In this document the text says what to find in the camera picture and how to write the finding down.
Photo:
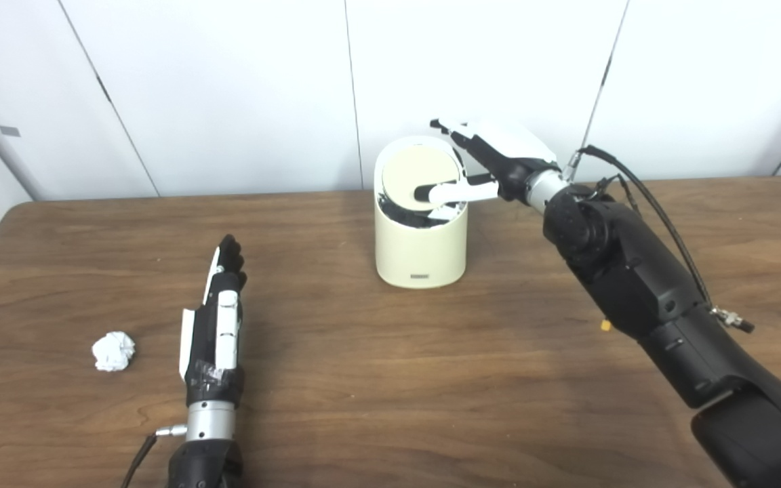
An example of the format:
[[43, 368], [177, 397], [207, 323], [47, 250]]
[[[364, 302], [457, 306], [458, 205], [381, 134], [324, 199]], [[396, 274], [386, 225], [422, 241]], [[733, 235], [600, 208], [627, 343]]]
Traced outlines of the white and black left hand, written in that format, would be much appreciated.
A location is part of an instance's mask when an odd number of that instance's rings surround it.
[[215, 248], [201, 305], [182, 313], [179, 372], [186, 405], [221, 401], [238, 407], [245, 385], [239, 365], [241, 292], [247, 283], [241, 244], [225, 235]]

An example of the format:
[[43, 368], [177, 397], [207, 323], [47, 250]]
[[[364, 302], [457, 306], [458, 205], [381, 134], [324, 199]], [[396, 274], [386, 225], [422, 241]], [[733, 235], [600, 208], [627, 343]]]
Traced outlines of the white and black right hand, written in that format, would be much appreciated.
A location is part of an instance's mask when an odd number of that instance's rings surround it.
[[555, 153], [521, 124], [495, 119], [456, 123], [439, 118], [430, 126], [452, 137], [458, 148], [487, 170], [487, 176], [418, 186], [414, 198], [419, 203], [474, 203], [502, 198], [544, 214], [549, 201], [569, 186]]

